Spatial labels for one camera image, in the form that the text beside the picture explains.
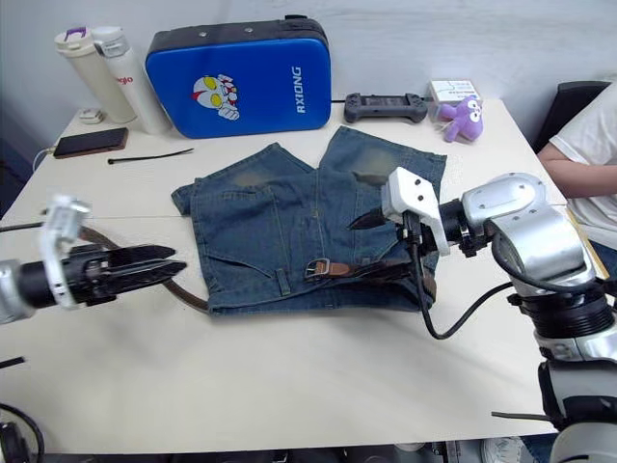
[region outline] white table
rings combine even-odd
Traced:
[[[68,192],[92,203],[90,225],[120,244],[176,248],[189,263],[177,280],[205,296],[190,220],[176,217],[170,192],[277,140],[316,165],[341,121],[340,106],[321,130],[215,140],[133,131],[127,149],[115,154],[196,149],[165,160],[108,166],[106,154],[46,159],[2,225],[32,221],[49,194]],[[442,142],[429,123],[356,127],[447,153],[445,201],[503,172],[525,171],[544,180],[551,202],[563,209],[565,200],[502,103],[487,101],[485,118],[486,131],[473,146]],[[85,130],[73,122],[67,133]],[[212,151],[228,156],[208,156]],[[120,178],[134,181],[135,194],[121,191]],[[2,259],[39,259],[36,233],[2,233]],[[505,281],[487,250],[475,259],[458,251],[442,259],[432,310],[438,328]],[[0,400],[29,412],[49,451],[61,452],[278,449],[550,432],[546,423],[490,416],[494,410],[542,413],[536,379],[542,359],[532,325],[503,295],[445,341],[432,340],[417,313],[340,310],[214,319],[162,287],[76,312],[52,308],[0,326],[0,359],[28,359],[1,372]]]

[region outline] water bottle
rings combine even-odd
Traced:
[[[144,67],[128,44],[122,28],[94,28],[93,38],[144,130],[151,134],[169,130],[172,123],[158,102]]]
[[[54,39],[58,53],[67,58],[115,123],[128,123],[135,112],[122,94],[116,79],[94,48],[93,36],[85,27],[68,29]]]

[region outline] metal buckle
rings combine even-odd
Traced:
[[[325,270],[321,272],[317,272],[317,264],[323,263],[325,265]],[[309,280],[311,278],[323,277],[324,275],[328,275],[330,273],[330,260],[326,258],[315,259],[310,261],[307,264],[307,268],[305,268],[305,280]]]

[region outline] bottle cap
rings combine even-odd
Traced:
[[[130,48],[121,27],[96,27],[92,32],[94,42],[105,58],[121,56]]]
[[[96,51],[93,36],[87,27],[68,29],[58,34],[54,42],[58,53],[67,58],[77,58]]]

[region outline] jeans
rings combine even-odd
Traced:
[[[590,241],[596,254],[606,267],[610,278],[617,278],[617,250],[604,246],[603,244]]]
[[[348,230],[357,216],[381,205],[380,187],[397,166],[431,181],[439,193],[444,156],[347,127],[335,134],[318,169],[274,144],[175,190],[178,210],[193,219],[212,313],[416,310],[410,282],[305,279],[315,259],[365,265],[408,258],[392,223]],[[424,263],[434,271],[437,257]]]
[[[522,436],[524,445],[538,463],[549,463],[552,445],[555,443],[557,434],[538,434],[535,436]]]

